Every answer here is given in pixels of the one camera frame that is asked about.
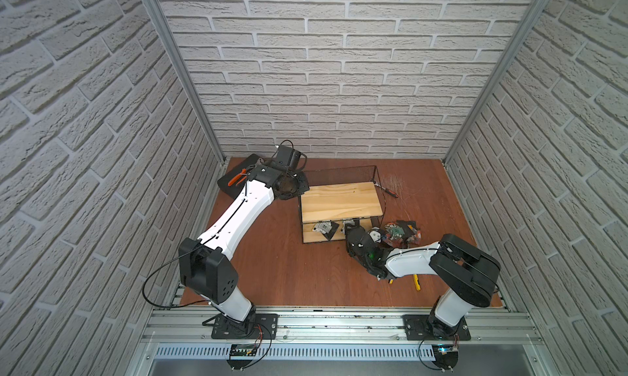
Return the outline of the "green floral tea bag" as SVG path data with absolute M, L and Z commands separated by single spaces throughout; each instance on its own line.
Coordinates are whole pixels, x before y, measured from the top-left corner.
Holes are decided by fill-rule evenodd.
M 391 246 L 402 243 L 405 235 L 403 227 L 396 222 L 389 222 L 384 226 L 384 242 Z

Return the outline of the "white black tea bag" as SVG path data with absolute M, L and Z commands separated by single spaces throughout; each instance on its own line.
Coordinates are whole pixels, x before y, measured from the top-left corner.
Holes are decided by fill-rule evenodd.
M 334 238 L 339 227 L 340 225 L 336 222 L 325 221 L 317 222 L 312 230 L 323 235 L 327 241 L 331 241 Z
M 343 220 L 343 231 L 352 230 L 353 228 L 360 227 L 361 223 L 359 219 Z

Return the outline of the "red tea bag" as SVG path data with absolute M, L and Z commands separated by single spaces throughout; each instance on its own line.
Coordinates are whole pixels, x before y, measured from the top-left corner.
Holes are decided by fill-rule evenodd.
M 404 240 L 403 243 L 406 248 L 419 246 L 421 242 L 420 229 L 416 228 L 414 221 L 404 222 Z

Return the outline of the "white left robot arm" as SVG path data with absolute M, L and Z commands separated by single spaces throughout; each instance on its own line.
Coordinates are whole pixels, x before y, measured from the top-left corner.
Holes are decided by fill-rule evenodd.
M 222 315 L 246 323 L 253 303 L 238 288 L 232 265 L 237 247 L 258 216 L 275 200 L 296 198 L 309 190 L 303 168 L 279 163 L 250 165 L 229 176 L 227 187 L 241 186 L 230 207 L 197 239 L 179 245 L 181 282 L 203 297 Z

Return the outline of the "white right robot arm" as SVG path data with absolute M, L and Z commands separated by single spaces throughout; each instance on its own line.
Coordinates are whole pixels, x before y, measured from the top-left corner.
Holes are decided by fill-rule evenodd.
M 501 265 L 493 256 L 453 234 L 416 248 L 383 243 L 382 231 L 360 225 L 345 229 L 348 254 L 377 279 L 438 276 L 448 287 L 430 312 L 433 330 L 452 334 L 474 307 L 489 307 L 497 289 Z

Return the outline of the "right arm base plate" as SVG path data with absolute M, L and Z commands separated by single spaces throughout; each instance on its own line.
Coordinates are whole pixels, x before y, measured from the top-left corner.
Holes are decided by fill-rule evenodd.
M 469 326 L 464 317 L 455 326 L 449 326 L 434 315 L 404 315 L 404 331 L 408 341 L 470 341 Z

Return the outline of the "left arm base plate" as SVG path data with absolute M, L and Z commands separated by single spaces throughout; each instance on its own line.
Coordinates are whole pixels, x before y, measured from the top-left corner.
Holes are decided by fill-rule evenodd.
M 207 320 L 205 326 L 212 325 L 211 338 L 214 340 L 262 338 L 269 341 L 276 338 L 278 318 L 275 313 L 253 313 L 244 321 L 238 321 L 219 314 Z

